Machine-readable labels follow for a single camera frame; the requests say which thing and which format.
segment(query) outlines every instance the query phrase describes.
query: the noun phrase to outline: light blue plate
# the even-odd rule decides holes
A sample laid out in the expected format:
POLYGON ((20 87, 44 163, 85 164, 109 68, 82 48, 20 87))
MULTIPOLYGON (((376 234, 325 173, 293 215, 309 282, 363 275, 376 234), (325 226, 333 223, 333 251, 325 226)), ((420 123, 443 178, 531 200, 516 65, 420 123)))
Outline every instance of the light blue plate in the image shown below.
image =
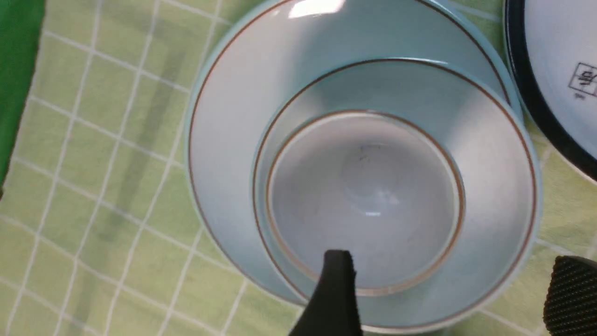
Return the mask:
POLYGON ((520 114, 491 44, 461 15, 430 0, 266 1, 220 41, 194 86, 185 151, 198 214, 247 277, 287 301, 304 302, 272 267, 251 207, 260 139, 300 87, 331 69, 384 57, 453 64, 520 114))

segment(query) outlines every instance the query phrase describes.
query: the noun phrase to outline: bowl rim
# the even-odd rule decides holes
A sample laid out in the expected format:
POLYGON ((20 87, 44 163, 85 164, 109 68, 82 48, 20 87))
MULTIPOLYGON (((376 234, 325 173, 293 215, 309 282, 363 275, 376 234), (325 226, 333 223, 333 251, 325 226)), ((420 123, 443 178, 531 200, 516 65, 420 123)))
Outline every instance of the bowl rim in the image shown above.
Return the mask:
MULTIPOLYGON (((290 106, 290 104, 285 105, 284 108, 282 108, 278 112, 278 114, 276 115, 275 121, 278 120, 277 117, 281 116, 289 106, 290 106)), ((450 223, 450 231, 449 231, 448 235, 446 236, 446 238, 442 241, 441 248, 438 249, 437 253, 434 254, 433 258, 430 259, 430 262, 425 264, 425 266, 423 268, 417 270, 414 273, 414 276, 407 277, 405 280, 403 280, 399 283, 382 286, 382 287, 372 287, 372 288, 357 287, 356 288, 356 294, 363 295, 363 296, 382 296, 382 295, 392 294, 392 293, 395 293, 398 291, 403 291, 405 289, 413 287, 413 286, 425 281, 426 279, 428 279, 433 274, 433 272, 435 272, 444 263, 444 261, 446 260, 446 258, 450 254, 450 252, 452 252, 453 247, 456 245, 456 241, 457 241, 458 237, 460 236, 460 232, 461 232, 462 225, 464 222, 466 197, 465 197, 465 190, 464 190, 464 183, 462 181, 462 176, 460 175, 460 171, 458 170, 456 163, 454 162, 454 160, 452 159, 452 157, 450 156, 448 151, 435 138, 433 138, 428 132, 426 132, 421 127, 417 126, 416 124, 414 124, 402 117, 399 117, 399 116, 393 115, 393 114, 389 114, 386 112, 381 112, 381 111, 371 111, 371 110, 363 110, 363 109, 345 109, 345 110, 331 112, 329 114, 320 115, 316 118, 313 118, 313 119, 307 121, 306 123, 303 123, 297 129, 295 129, 292 132, 292 134, 290 134, 289 137, 284 139, 282 145, 277 149, 277 153, 275 154, 275 156, 271 162, 271 165, 269 165, 269 167, 264 167, 264 169, 267 169, 267 178, 266 178, 266 185, 265 185, 266 195, 265 195, 265 201, 264 201, 265 206, 266 206, 266 218, 267 218, 266 226, 269 228, 270 232, 272 233, 272 235, 273 235, 274 239, 276 240, 278 247, 280 248, 282 253, 294 264, 294 266, 296 268, 298 268, 306 276, 310 277, 313 281, 317 282, 319 279, 319 276, 315 272, 313 272, 311 269, 309 269, 309 267, 296 256, 296 254, 292 251, 292 249, 286 244, 285 239, 282 237, 282 234, 279 231, 277 221, 274 219, 273 210, 271 208, 271 206, 272 206, 272 184, 273 184, 272 179, 274 176, 274 172, 276 170, 276 166, 280 162, 280 158, 283 156, 283 154, 288 149, 288 146, 293 142, 293 140, 297 138, 297 136, 299 136, 300 134, 302 134, 304 131, 311 128, 315 124, 323 122, 329 118, 334 118, 334 117, 338 117, 341 115, 376 116, 376 117, 387 118, 387 119, 391 119, 392 123, 399 125, 400 127, 406 129, 407 131, 416 133, 415 136, 417 138, 424 139, 423 141, 426 143, 426 145, 429 146, 430 148, 432 148, 434 152, 436 152, 435 154, 437 156, 437 159, 442 162, 442 165, 446 168, 446 171, 448 172, 448 178, 450 179, 450 184, 453 186, 453 189, 456 189, 456 197, 454 198, 454 201, 456 202, 456 204, 455 204, 456 212, 454 213, 454 215, 450 221, 451 222, 450 223)), ((263 149, 265 148, 267 140, 269 139, 270 132, 276 126, 275 121, 270 123, 267 128, 265 136, 261 140, 261 144, 259 146, 259 150, 257 151, 257 155, 256 155, 255 162, 253 165, 255 167, 255 169, 253 169, 253 180, 252 180, 253 211, 254 211, 254 216, 255 216, 255 220, 256 220, 256 224, 257 224, 257 229, 260 230, 261 242, 264 244, 264 246, 267 246, 267 243, 262 235, 259 216, 257 216, 257 211, 259 208, 258 201, 257 201, 258 200, 258 197, 257 197, 257 184, 258 184, 257 183, 257 181, 258 181, 257 171, 258 171, 258 167, 262 166, 260 164, 261 155, 263 153, 263 149)))
MULTIPOLYGON (((428 322, 428 323, 422 323, 419 325, 405 326, 405 327, 380 326, 380 325, 372 325, 372 324, 363 325, 363 329, 365 331, 370 331, 370 332, 378 332, 378 333, 383 333, 383 334, 404 334, 404 333, 410 334, 410 333, 434 331, 437 329, 441 329, 441 328, 453 325, 453 324, 467 318, 468 316, 470 316, 477 310, 481 309, 483 306, 490 303, 503 290, 506 289, 506 287, 509 283, 511 283, 514 280, 518 271, 520 270, 520 268, 523 266, 524 262, 530 255, 531 247, 533 246, 532 240, 537 235, 537 231, 539 228, 538 219, 540 218, 541 202, 542 202, 541 183, 540 183, 541 172, 538 168, 537 157, 534 154, 534 151, 531 146, 531 143, 532 143, 531 139, 530 139, 529 135, 526 132, 524 132, 524 126, 522 125, 522 121, 519 121, 514 116, 513 112, 511 111, 512 108, 503 99, 499 98, 497 95, 492 93, 491 89, 489 89, 485 84, 480 83, 478 80, 473 79, 472 76, 470 76, 468 74, 465 75, 464 72, 462 72, 460 70, 456 70, 456 69, 452 68, 451 66, 449 66, 448 64, 443 63, 443 62, 405 58, 405 57, 387 57, 387 58, 369 59, 369 60, 354 62, 354 63, 348 64, 348 65, 342 66, 340 68, 334 69, 334 70, 320 76, 319 78, 315 79, 314 81, 309 83, 306 87, 304 87, 300 91, 298 91, 284 105, 284 107, 282 109, 285 109, 288 106, 290 106, 290 104, 295 99, 297 99, 301 94, 303 94, 311 86, 315 85, 316 83, 320 82, 321 80, 325 79, 326 77, 329 77, 337 72, 346 70, 353 66, 363 65, 363 64, 367 64, 367 63, 396 62, 396 61, 419 63, 419 64, 424 64, 424 65, 428 65, 428 66, 431 66, 434 68, 444 70, 444 71, 460 78, 461 80, 464 80, 465 82, 469 83, 470 85, 474 86, 482 94, 484 94, 486 97, 488 97, 496 106, 498 106, 499 109, 501 110, 501 112, 503 113, 503 115, 508 120, 508 122, 512 125, 512 128, 515 130, 520 143, 524 147, 524 151, 527 156, 528 168, 530 170, 530 175, 531 175, 531 178, 530 178, 531 182, 532 182, 531 189, 533 191, 530 217, 529 217, 529 221, 527 224, 527 230, 524 235, 524 239, 522 241, 521 247, 518 249, 518 253, 516 254, 516 257, 510 263, 505 274, 501 278, 499 278, 498 281, 496 281, 495 284, 492 287, 490 287, 489 290, 487 290, 487 292, 482 297, 480 297, 478 300, 476 300, 472 304, 469 304, 466 308, 463 308, 456 313, 453 313, 447 317, 444 317, 441 320, 436 320, 436 321, 432 321, 432 322, 428 322)), ((272 124, 275 123, 275 121, 279 118, 280 115, 281 115, 280 113, 277 113, 275 115, 274 119, 271 121, 271 123, 272 124)), ((257 217, 257 211, 255 209, 254 209, 254 214, 257 217)), ((259 231, 259 235, 263 242, 263 240, 265 238, 264 238, 263 232, 262 232, 261 228, 259 227, 259 225, 257 225, 257 229, 259 231)), ((270 258, 271 263, 275 265, 278 274, 280 274, 280 276, 284 278, 284 280, 288 283, 288 285, 290 287, 292 287, 294 292, 298 293, 302 298, 308 300, 308 296, 304 292, 302 292, 298 288, 298 286, 293 284, 293 282, 288 278, 288 276, 281 270, 279 265, 273 259, 272 253, 269 250, 269 248, 267 247, 267 245, 263 243, 263 246, 267 252, 268 257, 270 258)))

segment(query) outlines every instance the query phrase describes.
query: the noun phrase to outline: brown rim stripe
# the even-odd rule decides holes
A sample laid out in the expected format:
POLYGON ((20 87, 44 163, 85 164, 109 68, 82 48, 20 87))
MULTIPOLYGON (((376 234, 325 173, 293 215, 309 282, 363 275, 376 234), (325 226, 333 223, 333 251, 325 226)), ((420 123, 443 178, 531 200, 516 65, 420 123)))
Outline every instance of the brown rim stripe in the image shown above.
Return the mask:
MULTIPOLYGON (((452 227, 456 227, 454 229, 453 232, 451 232, 450 236, 448 237, 449 244, 446 247, 443 247, 443 250, 441 250, 441 254, 435 255, 433 257, 433 259, 437 258, 437 260, 431 264, 427 269, 425 269, 424 271, 422 271, 419 275, 417 275, 416 277, 412 278, 412 279, 408 279, 406 281, 403 281, 401 283, 397 283, 394 285, 390 285, 390 286, 385 286, 385 287, 376 287, 376 288, 357 288, 357 295, 363 295, 363 296, 381 296, 381 295, 387 295, 387 294, 392 294, 398 291, 403 291, 404 289, 410 288, 424 280, 426 280, 428 277, 431 276, 431 274, 433 274, 433 272, 435 270, 437 270, 437 268, 439 268, 439 266, 441 264, 444 263, 445 259, 447 258, 447 256, 450 254, 450 252, 452 251, 452 248, 455 245, 455 242, 458 238, 458 236, 460 235, 461 229, 462 229, 462 223, 464 221, 464 204, 465 204, 465 200, 464 200, 464 186, 462 183, 462 179, 460 177, 460 174, 458 173, 458 169, 456 168, 455 164, 454 164, 454 160, 451 159, 451 157, 448 155, 447 151, 439 144, 439 142, 437 142, 437 140, 435 140, 430 134, 428 134, 427 132, 425 132, 422 128, 420 128, 419 126, 413 124, 412 122, 403 119, 401 117, 398 117, 396 115, 392 115, 392 114, 388 114, 388 113, 384 113, 384 112, 371 112, 371 111, 365 111, 365 110, 344 110, 344 111, 337 111, 337 112, 332 112, 329 114, 325 114, 322 115, 318 118, 315 118, 313 120, 310 120, 309 122, 307 122, 306 124, 302 125, 298 130, 296 130, 282 145, 282 147, 280 148, 280 150, 278 150, 278 152, 276 153, 274 159, 273 159, 273 163, 271 165, 271 168, 267 174, 267 183, 266 183, 266 209, 267 209, 267 218, 269 220, 268 223, 268 227, 272 230, 274 238, 278 241, 278 245, 280 247, 280 249, 282 250, 282 252, 284 254, 286 254, 286 256, 290 259, 290 261, 294 264, 295 267, 297 267, 299 270, 301 270, 304 274, 306 274, 307 276, 309 276, 313 281, 317 282, 319 276, 317 274, 315 274, 314 272, 312 272, 307 265, 305 265, 302 261, 300 261, 296 255, 292 252, 292 250, 286 245, 286 243, 284 242, 284 239, 282 238, 282 235, 280 234, 279 230, 278 230, 278 226, 275 224, 275 220, 273 219, 273 214, 272 214, 272 210, 270 208, 270 202, 269 200, 271 199, 271 195, 270 195, 270 185, 271 185, 271 181, 272 181, 272 173, 273 173, 273 168, 277 165, 278 160, 280 158, 280 155, 282 155, 282 152, 284 152, 284 149, 288 146, 288 144, 294 139, 296 138, 296 136, 298 136, 303 130, 305 130, 306 128, 308 128, 309 126, 317 123, 318 121, 327 119, 327 118, 331 118, 333 116, 336 115, 341 115, 341 114, 359 114, 359 115, 378 115, 381 117, 386 117, 386 118, 390 118, 390 119, 394 119, 399 121, 400 123, 403 123, 405 125, 407 125, 408 127, 412 128, 413 130, 421 133, 421 135, 423 135, 425 138, 427 138, 427 140, 429 140, 433 146, 435 146, 435 148, 437 148, 439 150, 439 152, 441 153, 441 155, 443 156, 444 160, 448 163, 451 173, 452 173, 452 177, 454 178, 455 182, 456 182, 456 188, 458 191, 458 212, 457 212, 457 220, 455 223, 451 223, 452 227)), ((269 129, 267 130, 267 134, 270 133, 270 130, 272 130, 274 127, 274 124, 272 123, 272 125, 269 127, 269 129)), ((264 138, 263 141, 261 143, 265 143, 267 140, 267 138, 264 138)), ((257 167, 258 165, 258 160, 259 157, 261 156, 261 149, 263 147, 260 147, 259 153, 257 154, 257 159, 255 161, 254 167, 257 167)), ((254 175, 253 177, 253 211, 254 211, 254 215, 255 215, 255 219, 257 221, 257 228, 259 229, 259 218, 257 216, 257 203, 255 202, 256 199, 256 176, 254 175)))
MULTIPOLYGON (((218 64, 218 62, 220 61, 220 59, 221 59, 222 55, 224 55, 224 53, 226 52, 226 50, 228 50, 228 48, 229 48, 229 47, 232 45, 232 43, 233 43, 233 42, 234 42, 234 41, 235 41, 235 40, 238 38, 238 36, 240 36, 240 35, 241 35, 241 34, 242 34, 242 33, 243 33, 243 32, 244 32, 244 31, 245 31, 247 28, 249 28, 249 26, 251 26, 251 25, 252 25, 253 23, 255 23, 257 20, 259 20, 260 18, 262 18, 264 15, 266 15, 266 14, 270 13, 271 11, 275 10, 276 8, 278 8, 278 7, 280 7, 280 6, 284 5, 284 4, 286 4, 287 2, 292 2, 292 1, 296 1, 296 0, 281 0, 281 1, 280 1, 280 2, 278 2, 277 4, 274 4, 274 5, 273 5, 273 6, 271 6, 270 8, 268 8, 268 9, 264 10, 263 12, 259 13, 259 15, 257 15, 257 16, 256 16, 255 18, 253 18, 251 21, 249 21, 249 22, 248 22, 248 23, 247 23, 245 26, 243 26, 243 27, 242 27, 242 28, 241 28, 241 29, 240 29, 240 30, 239 30, 239 31, 238 31, 238 32, 237 32, 237 33, 236 33, 236 34, 235 34, 235 35, 234 35, 234 36, 233 36, 233 37, 230 39, 230 41, 228 41, 228 43, 227 43, 227 44, 226 44, 226 45, 225 45, 225 46, 222 48, 221 52, 218 54, 218 56, 216 57, 215 61, 214 61, 214 62, 213 62, 213 64, 211 65, 211 67, 210 67, 210 70, 207 72, 207 74, 206 74, 206 76, 205 76, 205 78, 204 78, 204 80, 203 80, 203 83, 201 84, 201 88, 199 89, 199 93, 197 94, 197 99, 195 100, 195 106, 193 107, 193 112, 192 112, 192 115, 191 115, 191 118, 190 118, 190 125, 191 125, 191 127, 190 127, 190 130, 189 130, 189 139, 188 139, 188 141, 189 141, 189 143, 188 143, 188 149, 189 149, 189 151, 188 151, 188 153, 187 153, 188 157, 190 157, 190 153, 191 153, 191 145, 192 145, 192 143, 191 143, 191 141, 190 141, 190 140, 191 140, 191 138, 192 138, 192 134, 193 134, 193 127, 192 127, 192 125, 193 125, 193 123, 195 122, 195 116, 196 116, 197 106, 198 106, 198 104, 199 104, 199 100, 200 100, 200 98, 201 98, 201 94, 203 93, 203 90, 205 89, 205 85, 207 84, 207 81, 208 81, 208 79, 209 79, 209 77, 210 77, 211 73, 212 73, 212 72, 213 72, 213 70, 215 69, 215 67, 216 67, 216 65, 218 64)), ((467 31, 467 30, 466 30, 466 29, 465 29, 465 28, 464 28, 464 27, 463 27, 463 26, 462 26, 462 25, 461 25, 459 22, 457 22, 457 21, 456 21, 454 18, 450 17, 448 14, 446 14, 446 13, 445 13, 445 12, 443 12, 442 10, 438 9, 437 7, 434 7, 433 5, 431 5, 431 4, 427 3, 427 2, 425 2, 425 0, 414 0, 414 1, 417 1, 417 2, 419 2, 419 3, 421 3, 421 4, 423 4, 423 5, 425 5, 425 6, 429 7, 429 8, 431 8, 432 10, 434 10, 434 11, 436 11, 436 12, 438 12, 438 13, 442 14, 442 15, 443 15, 444 17, 446 17, 447 19, 451 20, 451 21, 452 21, 452 22, 453 22, 453 23, 454 23, 454 24, 455 24, 457 27, 459 27, 459 28, 460 28, 460 29, 461 29, 461 30, 462 30, 462 31, 463 31, 463 32, 464 32, 464 33, 465 33, 465 34, 466 34, 466 35, 467 35, 467 36, 468 36, 468 37, 469 37, 469 38, 470 38, 470 39, 473 41, 473 43, 474 43, 474 44, 475 44, 475 45, 476 45, 476 46, 479 48, 479 50, 481 51, 481 53, 482 53, 482 54, 485 56, 485 58, 486 58, 486 59, 489 61, 489 63, 490 63, 490 65, 491 65, 491 67, 492 67, 492 69, 493 69, 494 73, 495 73, 495 74, 496 74, 496 76, 497 76, 497 79, 500 81, 500 84, 501 84, 502 90, 504 91, 504 96, 506 97, 506 101, 507 101, 507 102, 508 102, 508 104, 509 104, 509 103, 510 103, 510 97, 509 97, 509 96, 508 96, 508 94, 507 94, 507 91, 506 91, 506 89, 505 89, 504 82, 502 81, 502 78, 499 76, 499 73, 497 72, 497 69, 496 69, 495 65, 493 64, 493 62, 492 62, 492 61, 491 61, 491 59, 489 58, 489 55, 488 55, 488 54, 485 52, 485 50, 484 50, 484 49, 481 47, 481 45, 479 44, 479 42, 478 42, 478 41, 477 41, 475 38, 473 38, 473 36, 470 34, 470 32, 468 32, 468 31, 467 31)), ((489 97, 490 97, 490 98, 491 98, 493 101, 497 102, 497 101, 495 100, 495 98, 493 98, 493 97, 492 97, 492 96, 491 96, 489 93, 487 93, 485 90, 482 90, 482 91, 483 91, 485 94, 487 94, 487 95, 488 95, 488 96, 489 96, 489 97)), ((504 114, 505 114, 505 115, 506 115, 506 117, 509 119, 509 121, 510 121, 510 122, 512 122, 512 124, 515 126, 515 124, 514 124, 514 123, 513 123, 513 121, 512 121, 512 118, 511 118, 511 117, 510 117, 510 116, 507 114, 507 112, 506 112, 505 110, 504 110, 504 114)), ((524 138, 522 137, 522 133, 520 133, 520 130, 516 129, 516 131, 517 131, 517 133, 518 133, 519 137, 521 138, 521 140, 524 140, 524 138)), ((531 154, 530 154, 530 152, 529 152, 529 150, 528 150, 528 148, 527 148, 526 144, 525 144, 525 150, 527 151, 527 156, 528 156, 529 160, 531 160, 531 154)), ((193 182, 193 181, 194 181, 194 177, 193 177, 193 171, 192 171, 192 169, 190 168, 190 166, 191 166, 191 163, 190 163, 190 161, 189 161, 189 178, 190 178, 190 180, 191 180, 191 184, 192 184, 192 185, 194 185, 194 182, 193 182)), ((533 174, 533 187, 534 187, 534 191, 535 191, 535 192, 534 192, 534 194, 533 194, 533 209, 535 209, 535 206, 536 206, 536 198, 537 198, 537 196, 536 196, 536 182, 535 182, 535 178, 536 178, 536 177, 535 177, 535 172, 533 171, 533 169, 531 169, 531 173, 533 174)), ((221 248, 221 244, 220 244, 220 242, 217 240, 217 238, 216 238, 216 237, 215 237, 215 235, 213 234, 213 232, 212 232, 212 230, 211 230, 211 227, 210 227, 209 223, 208 223, 208 222, 205 220, 205 215, 204 215, 204 213, 203 213, 203 209, 201 208, 201 203, 199 202, 199 197, 198 197, 198 195, 197 195, 197 192, 196 192, 196 190, 195 190, 194 188, 193 188, 193 196, 194 196, 194 198, 195 198, 195 204, 197 205, 197 209, 199 210, 199 214, 201 215, 201 218, 202 218, 202 220, 203 220, 203 222, 204 222, 204 224, 205 224, 205 227, 207 227, 207 230, 210 232, 210 235, 211 235, 211 236, 214 238, 214 241, 215 241, 216 245, 218 246, 218 248, 220 248, 220 250, 221 250, 221 251, 223 251, 223 253, 226 255, 226 257, 228 258, 228 260, 230 260, 230 261, 231 261, 231 263, 232 263, 232 264, 233 264, 233 265, 234 265, 234 266, 235 266, 235 267, 236 267, 236 268, 237 268, 237 269, 238 269, 238 270, 239 270, 239 271, 240 271, 240 272, 241 272, 241 273, 242 273, 244 276, 246 276, 246 277, 250 278, 251 280, 255 281, 255 280, 254 280, 252 277, 250 277, 249 275, 247 275, 246 273, 244 273, 244 271, 243 271, 243 270, 242 270, 240 267, 238 267, 238 265, 237 265, 237 264, 234 262, 234 260, 232 260, 232 258, 230 258, 230 256, 227 254, 227 252, 226 252, 224 249, 222 249, 222 248, 221 248)), ((533 211, 533 215, 532 215, 532 219, 533 219, 533 220, 532 220, 532 222, 534 222, 534 217, 535 217, 535 211, 533 211)), ((529 241, 529 239, 530 239, 531 232, 532 232, 532 230, 529 230, 529 232, 528 232, 528 234, 527 234, 527 236, 526 236, 526 238, 525 238, 525 243, 524 243, 524 245, 523 245, 522 251, 525 249, 524 247, 526 247, 526 245, 528 244, 528 241, 529 241)), ((514 264, 513 264, 512 268, 511 268, 511 269, 508 271, 508 273, 511 273, 511 271, 512 271, 512 270, 513 270, 513 269, 516 267, 516 265, 517 265, 517 263, 519 262, 519 260, 520 260, 520 258, 521 258, 521 257, 522 257, 522 253, 520 253, 520 254, 518 255, 517 259, 515 260, 515 262, 514 262, 514 264)), ((509 275, 509 274, 507 274, 506 276, 504 276, 504 278, 503 278, 503 279, 502 279, 502 280, 499 282, 499 284, 498 284, 498 285, 496 285, 496 287, 495 287, 494 289, 492 289, 492 290, 491 290, 491 292, 494 292, 494 291, 495 291, 495 289, 496 289, 497 287, 499 287, 503 281, 505 281, 505 280, 506 280, 506 278, 508 277, 508 275, 509 275)), ((284 278, 286 281, 288 281, 288 279, 286 278, 286 276, 284 276, 283 274, 282 274, 282 277, 283 277, 283 278, 284 278)), ((268 289, 266 289, 266 288, 264 288, 264 290, 265 290, 265 291, 268 291, 270 294, 272 294, 272 295, 274 295, 274 296, 276 296, 276 297, 279 297, 278 295, 276 295, 276 294, 274 294, 274 293, 271 293, 271 292, 270 292, 270 290, 268 290, 268 289)), ((457 317, 458 315, 462 314, 464 311, 468 311, 468 310, 470 310, 470 309, 472 309, 472 308, 475 308, 476 306, 480 305, 480 303, 481 303, 481 302, 483 302, 483 301, 484 301, 484 300, 485 300, 485 299, 486 299, 488 296, 490 296, 490 295, 491 295, 491 293, 490 293, 490 294, 488 294, 488 295, 486 295, 485 297, 482 297, 482 298, 481 298, 481 299, 480 299, 480 300, 479 300, 477 303, 474 303, 474 304, 472 304, 471 306, 469 306, 468 308, 464 309, 464 310, 463 310, 463 311, 461 311, 461 312, 458 312, 458 313, 456 313, 456 314, 454 314, 454 315, 452 315, 452 316, 448 316, 448 317, 446 317, 445 319, 442 319, 442 320, 439 320, 439 321, 435 321, 435 322, 432 322, 432 323, 428 323, 427 325, 421 325, 421 326, 409 327, 409 328, 400 328, 400 329, 396 329, 396 328, 393 328, 393 327, 387 327, 387 326, 372 326, 372 327, 374 327, 374 328, 380 328, 380 329, 386 329, 386 330, 388 330, 388 331, 407 331, 407 330, 409 330, 409 329, 410 329, 410 330, 412 330, 412 329, 420 329, 420 328, 424 328, 425 326, 428 326, 428 325, 434 325, 434 324, 442 323, 442 322, 448 321, 448 320, 450 320, 450 319, 453 319, 454 317, 457 317)), ((304 302, 297 302, 297 301, 293 301, 293 300, 291 300, 291 299, 288 299, 288 298, 281 298, 281 297, 280 297, 280 299, 282 299, 282 300, 285 300, 285 301, 290 301, 290 302, 292 302, 292 303, 294 303, 294 304, 298 304, 298 305, 300 305, 300 306, 303 306, 303 305, 304 305, 304 302)))

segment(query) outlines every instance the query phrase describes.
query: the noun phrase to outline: plate rim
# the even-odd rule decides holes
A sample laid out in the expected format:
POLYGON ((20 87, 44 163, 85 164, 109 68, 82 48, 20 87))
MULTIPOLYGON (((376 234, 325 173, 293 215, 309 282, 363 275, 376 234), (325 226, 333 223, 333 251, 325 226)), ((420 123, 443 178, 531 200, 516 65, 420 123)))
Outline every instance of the plate rim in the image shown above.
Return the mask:
MULTIPOLYGON (((295 300, 291 298, 282 297, 268 288, 265 288, 260 281, 253 276, 250 276, 243 268, 239 267, 239 265, 230 257, 230 255, 226 252, 225 249, 222 248, 222 244, 218 241, 217 237, 214 235, 210 224, 205 220, 205 216, 202 213, 202 209, 199 203, 199 197, 196 194, 194 189, 193 183, 193 176, 191 172, 191 165, 190 165, 190 156, 191 156, 191 137, 192 137, 192 126, 194 124, 196 110, 198 107, 198 102, 200 95, 205 87, 205 83, 209 75, 211 74, 212 70, 217 65, 221 55, 223 55, 228 46, 230 46, 233 40, 240 36, 246 30, 246 28, 252 24, 253 22, 257 21, 259 18, 267 14, 268 12, 274 10, 275 8, 286 4, 287 2, 296 1, 296 0, 267 0, 258 4, 252 10, 246 13, 243 17, 241 17, 225 34, 218 43, 215 44, 212 51, 209 55, 205 58, 201 69, 199 70, 199 74, 196 77, 195 82, 193 83, 192 89, 189 95, 189 103, 186 109, 186 116, 184 122, 184 136, 185 139, 183 141, 183 155, 184 155, 184 170, 186 181, 188 185, 189 195, 193 200, 193 208, 195 213, 197 214, 198 218, 203 222, 204 227, 207 229, 207 233, 210 235, 214 243, 217 247, 223 252, 223 255, 230 261, 230 263, 239 270, 239 272, 255 283, 259 288, 263 289, 267 294, 272 295, 282 301, 288 302, 290 304, 294 304, 299 307, 304 307, 306 305, 306 301, 296 293, 292 287, 286 286, 295 294, 295 300)), ((439 12, 440 14, 444 15, 446 18, 450 19, 455 25, 460 27, 463 32, 469 36, 469 38, 478 46, 478 48, 482 51, 484 56, 487 58, 488 62, 490 63, 491 67, 493 68, 494 72, 497 75, 498 80, 502 86, 502 90, 506 99, 513 103, 512 108, 517 114, 521 114, 522 109, 520 104, 518 103, 518 99, 516 99, 516 87, 514 83, 509 80, 509 73, 503 62, 501 62, 501 57, 495 50, 495 48, 491 45, 489 40, 482 34, 482 32, 467 18, 462 15, 459 15, 458 12, 446 5, 440 4, 436 2, 436 0, 412 0, 417 1, 431 9, 439 12)))
POLYGON ((504 40, 510 72, 522 103, 549 142, 578 172, 597 183, 597 157, 589 154, 566 131, 547 104, 535 78, 527 48, 526 0, 504 3, 504 40))

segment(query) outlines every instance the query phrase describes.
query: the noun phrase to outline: tablecloth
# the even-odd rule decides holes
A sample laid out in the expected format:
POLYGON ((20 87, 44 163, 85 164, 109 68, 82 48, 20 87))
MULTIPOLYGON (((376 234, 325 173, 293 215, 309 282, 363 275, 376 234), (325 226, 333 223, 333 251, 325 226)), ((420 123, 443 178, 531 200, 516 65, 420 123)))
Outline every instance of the tablecloth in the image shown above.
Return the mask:
MULTIPOLYGON (((49 0, 0 202, 0 334, 284 335, 301 310, 253 285, 193 210, 180 141, 214 43, 260 0, 49 0)), ((502 0, 443 0, 503 55, 502 0)), ((433 335, 547 335, 553 259, 595 256, 597 186, 527 120, 544 213, 494 303, 433 335)))

